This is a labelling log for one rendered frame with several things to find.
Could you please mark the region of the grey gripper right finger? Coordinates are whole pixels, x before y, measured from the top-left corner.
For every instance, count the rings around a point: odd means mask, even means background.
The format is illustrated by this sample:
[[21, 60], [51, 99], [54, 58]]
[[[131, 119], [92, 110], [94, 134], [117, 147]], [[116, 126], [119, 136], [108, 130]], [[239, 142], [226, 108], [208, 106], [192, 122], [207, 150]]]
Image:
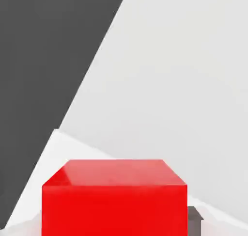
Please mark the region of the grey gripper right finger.
[[188, 236], [230, 236], [230, 231], [224, 228], [206, 209], [200, 211], [194, 206], [188, 206]]

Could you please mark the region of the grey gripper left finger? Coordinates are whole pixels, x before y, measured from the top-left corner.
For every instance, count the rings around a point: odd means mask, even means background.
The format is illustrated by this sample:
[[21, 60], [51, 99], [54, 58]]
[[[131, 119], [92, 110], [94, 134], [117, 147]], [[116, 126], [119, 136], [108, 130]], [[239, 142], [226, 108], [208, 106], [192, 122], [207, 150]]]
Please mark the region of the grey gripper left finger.
[[32, 220], [19, 224], [16, 227], [14, 236], [42, 236], [41, 215], [36, 215]]

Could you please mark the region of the small red cube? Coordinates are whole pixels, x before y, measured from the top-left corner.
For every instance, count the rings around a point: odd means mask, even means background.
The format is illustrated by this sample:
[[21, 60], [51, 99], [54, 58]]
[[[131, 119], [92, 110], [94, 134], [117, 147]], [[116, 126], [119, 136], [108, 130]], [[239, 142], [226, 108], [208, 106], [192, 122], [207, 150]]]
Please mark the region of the small red cube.
[[187, 185], [159, 159], [70, 160], [42, 186], [42, 236], [187, 236]]

